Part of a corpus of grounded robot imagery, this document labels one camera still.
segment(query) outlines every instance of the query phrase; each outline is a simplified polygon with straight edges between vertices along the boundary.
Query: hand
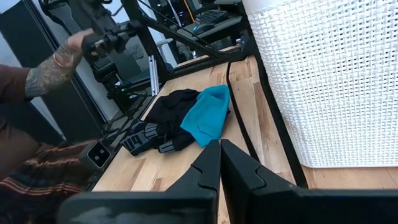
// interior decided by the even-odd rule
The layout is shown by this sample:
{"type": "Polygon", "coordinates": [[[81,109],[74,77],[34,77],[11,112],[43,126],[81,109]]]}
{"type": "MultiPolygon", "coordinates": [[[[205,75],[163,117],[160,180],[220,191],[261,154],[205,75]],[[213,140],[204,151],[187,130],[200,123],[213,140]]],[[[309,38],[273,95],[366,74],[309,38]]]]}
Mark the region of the hand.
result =
{"type": "Polygon", "coordinates": [[[83,42],[83,39],[85,36],[92,33],[94,33],[93,29],[87,29],[73,34],[67,40],[68,47],[70,47],[72,50],[81,52],[81,43],[83,42]]]}

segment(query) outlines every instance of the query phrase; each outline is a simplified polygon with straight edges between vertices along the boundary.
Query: woven plastic basket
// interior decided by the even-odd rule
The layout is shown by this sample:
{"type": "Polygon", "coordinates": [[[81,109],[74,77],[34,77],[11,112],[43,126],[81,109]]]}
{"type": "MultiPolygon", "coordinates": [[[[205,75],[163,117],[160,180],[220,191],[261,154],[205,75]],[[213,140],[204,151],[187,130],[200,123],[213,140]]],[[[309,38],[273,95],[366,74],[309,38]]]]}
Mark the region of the woven plastic basket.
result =
{"type": "Polygon", "coordinates": [[[244,6],[301,163],[397,166],[397,1],[244,6]]]}

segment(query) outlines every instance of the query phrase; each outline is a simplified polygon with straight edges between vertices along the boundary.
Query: wooden surface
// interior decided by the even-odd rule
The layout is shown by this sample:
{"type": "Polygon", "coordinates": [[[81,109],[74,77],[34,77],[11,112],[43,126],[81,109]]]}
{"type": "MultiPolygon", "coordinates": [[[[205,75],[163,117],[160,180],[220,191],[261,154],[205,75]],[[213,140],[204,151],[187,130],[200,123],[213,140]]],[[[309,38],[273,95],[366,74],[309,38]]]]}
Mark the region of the wooden surface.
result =
{"type": "MultiPolygon", "coordinates": [[[[202,91],[209,86],[226,84],[226,69],[227,63],[168,81],[158,97],[168,95],[174,90],[191,88],[202,91]]],[[[261,162],[280,176],[293,181],[289,163],[259,84],[254,57],[233,63],[230,79],[239,110],[261,162]]],[[[229,139],[248,152],[232,105],[229,109],[231,113],[224,125],[222,138],[229,139]]],[[[180,152],[159,154],[157,150],[150,150],[134,157],[122,148],[93,191],[165,191],[187,171],[201,151],[202,148],[193,143],[180,152]]],[[[218,223],[228,224],[222,189],[219,206],[218,223]]]]}

